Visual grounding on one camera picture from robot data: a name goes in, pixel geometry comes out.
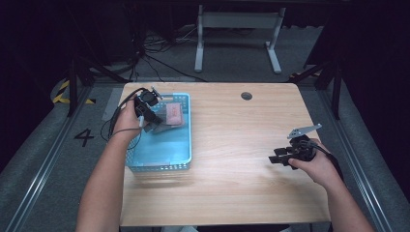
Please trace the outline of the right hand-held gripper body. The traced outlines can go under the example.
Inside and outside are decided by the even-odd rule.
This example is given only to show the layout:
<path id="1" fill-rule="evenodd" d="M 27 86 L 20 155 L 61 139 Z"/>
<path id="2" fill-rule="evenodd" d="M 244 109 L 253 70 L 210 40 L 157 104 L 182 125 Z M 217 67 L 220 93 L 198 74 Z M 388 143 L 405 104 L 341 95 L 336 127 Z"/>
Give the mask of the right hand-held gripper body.
<path id="1" fill-rule="evenodd" d="M 287 138 L 290 146 L 286 148 L 287 153 L 297 160 L 311 161 L 315 157 L 314 150 L 318 145 L 313 142 L 308 133 L 322 127 L 321 124 L 293 129 Z"/>

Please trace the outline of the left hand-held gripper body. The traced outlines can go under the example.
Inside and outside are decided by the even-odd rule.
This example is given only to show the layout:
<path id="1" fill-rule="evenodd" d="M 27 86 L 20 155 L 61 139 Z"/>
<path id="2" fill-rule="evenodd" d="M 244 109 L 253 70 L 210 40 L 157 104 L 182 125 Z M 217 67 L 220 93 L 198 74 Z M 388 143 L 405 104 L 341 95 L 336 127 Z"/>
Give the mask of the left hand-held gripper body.
<path id="1" fill-rule="evenodd" d="M 134 99 L 134 109 L 137 117 L 143 117 L 145 121 L 152 122 L 155 112 L 151 109 L 159 103 L 161 95 L 155 88 L 148 90 L 141 88 L 141 93 Z"/>

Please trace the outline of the light blue plastic basket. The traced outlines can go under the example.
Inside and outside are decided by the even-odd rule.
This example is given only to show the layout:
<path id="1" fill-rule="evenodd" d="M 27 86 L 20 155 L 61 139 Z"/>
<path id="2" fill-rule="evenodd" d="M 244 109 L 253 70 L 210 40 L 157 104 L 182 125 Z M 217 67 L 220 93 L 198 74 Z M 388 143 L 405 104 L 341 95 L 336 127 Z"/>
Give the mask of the light blue plastic basket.
<path id="1" fill-rule="evenodd" d="M 189 169 L 191 161 L 190 95 L 163 94 L 163 99 L 151 109 L 157 111 L 166 103 L 182 105 L 185 124 L 160 133 L 143 131 L 129 145 L 126 166 L 132 172 Z"/>

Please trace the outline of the person's left hand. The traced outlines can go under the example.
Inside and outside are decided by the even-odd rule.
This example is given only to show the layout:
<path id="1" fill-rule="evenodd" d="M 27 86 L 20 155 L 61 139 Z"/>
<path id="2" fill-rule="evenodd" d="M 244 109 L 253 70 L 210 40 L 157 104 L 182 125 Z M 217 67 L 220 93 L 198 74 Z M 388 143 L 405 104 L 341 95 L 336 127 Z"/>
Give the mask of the person's left hand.
<path id="1" fill-rule="evenodd" d="M 141 130 L 140 121 L 135 114 L 134 100 L 127 101 L 120 109 L 111 138 L 130 142 Z"/>

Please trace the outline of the person's right hand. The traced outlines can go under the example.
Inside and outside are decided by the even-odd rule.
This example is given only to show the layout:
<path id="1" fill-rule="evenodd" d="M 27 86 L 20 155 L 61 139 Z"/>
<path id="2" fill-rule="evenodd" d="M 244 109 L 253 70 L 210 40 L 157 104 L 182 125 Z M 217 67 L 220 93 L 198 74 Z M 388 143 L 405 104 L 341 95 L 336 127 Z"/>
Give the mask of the person's right hand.
<path id="1" fill-rule="evenodd" d="M 288 162 L 299 169 L 305 171 L 309 177 L 324 189 L 330 189 L 339 176 L 332 162 L 328 159 L 323 147 L 322 151 L 315 152 L 315 157 L 311 161 L 302 161 L 299 159 L 290 159 Z"/>

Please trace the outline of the grey floor tape strip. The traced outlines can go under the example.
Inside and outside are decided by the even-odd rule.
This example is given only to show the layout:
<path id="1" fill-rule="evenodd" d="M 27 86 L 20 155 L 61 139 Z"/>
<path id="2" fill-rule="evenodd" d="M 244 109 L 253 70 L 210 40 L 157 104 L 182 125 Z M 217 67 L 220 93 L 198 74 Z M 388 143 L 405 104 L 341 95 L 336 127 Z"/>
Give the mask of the grey floor tape strip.
<path id="1" fill-rule="evenodd" d="M 107 101 L 105 110 L 102 114 L 102 120 L 108 121 L 114 114 L 115 109 L 118 106 L 119 100 L 122 96 L 122 88 L 113 88 L 110 94 L 110 97 Z"/>

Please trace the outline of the black metal stand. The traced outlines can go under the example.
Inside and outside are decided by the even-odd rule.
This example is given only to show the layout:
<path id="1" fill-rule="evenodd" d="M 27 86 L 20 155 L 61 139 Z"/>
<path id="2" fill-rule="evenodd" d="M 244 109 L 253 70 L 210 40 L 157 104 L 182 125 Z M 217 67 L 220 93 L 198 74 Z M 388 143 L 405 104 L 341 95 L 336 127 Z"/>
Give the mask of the black metal stand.
<path id="1" fill-rule="evenodd" d="M 95 78 L 90 69 L 94 69 L 104 76 L 109 77 L 110 79 L 114 80 L 118 83 L 128 83 L 128 81 L 118 75 L 110 71 L 109 69 L 105 68 L 103 65 L 97 64 L 85 57 L 75 55 L 72 59 L 70 69 L 69 69 L 69 100 L 70 100 L 70 108 L 68 116 L 71 117 L 75 113 L 77 107 L 79 106 L 79 97 L 77 93 L 77 81 L 80 80 L 80 83 L 84 87 L 92 87 Z"/>
<path id="2" fill-rule="evenodd" d="M 336 120 L 339 119 L 339 100 L 341 92 L 341 66 L 338 60 L 326 61 L 319 65 L 315 65 L 301 73 L 292 73 L 286 80 L 286 83 L 299 83 L 300 81 L 318 73 L 318 77 L 314 83 L 316 90 L 326 90 L 330 83 L 333 83 L 333 92 L 331 98 L 331 112 Z"/>

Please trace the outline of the yellow and black floor tape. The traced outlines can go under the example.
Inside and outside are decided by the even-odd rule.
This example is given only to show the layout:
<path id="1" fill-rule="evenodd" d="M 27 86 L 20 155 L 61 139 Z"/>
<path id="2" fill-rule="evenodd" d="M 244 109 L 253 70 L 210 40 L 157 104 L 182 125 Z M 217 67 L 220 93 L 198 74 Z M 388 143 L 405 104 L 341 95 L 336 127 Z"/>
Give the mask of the yellow and black floor tape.
<path id="1" fill-rule="evenodd" d="M 56 93 L 56 96 L 53 98 L 52 102 L 53 103 L 70 103 L 71 101 L 67 98 L 64 98 L 63 95 L 65 93 L 65 91 L 68 89 L 70 85 L 69 80 L 65 80 L 62 85 L 60 86 L 59 90 Z M 95 104 L 97 101 L 95 99 L 87 99 L 85 101 L 87 104 Z"/>

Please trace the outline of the white metal desk frame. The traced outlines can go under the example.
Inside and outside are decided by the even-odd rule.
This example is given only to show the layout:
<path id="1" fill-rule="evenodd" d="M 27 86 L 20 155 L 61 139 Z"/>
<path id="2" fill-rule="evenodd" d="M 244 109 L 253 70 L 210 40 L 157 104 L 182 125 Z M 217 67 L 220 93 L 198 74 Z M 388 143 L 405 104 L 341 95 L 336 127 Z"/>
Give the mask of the white metal desk frame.
<path id="1" fill-rule="evenodd" d="M 205 12 L 204 7 L 198 7 L 197 16 L 197 47 L 194 62 L 194 71 L 201 73 L 203 70 L 204 57 L 204 29 L 205 28 L 250 28 L 272 29 L 272 38 L 265 42 L 271 66 L 274 73 L 281 73 L 281 67 L 275 51 L 278 34 L 284 20 L 286 9 L 280 8 L 275 13 L 229 13 L 229 12 Z"/>

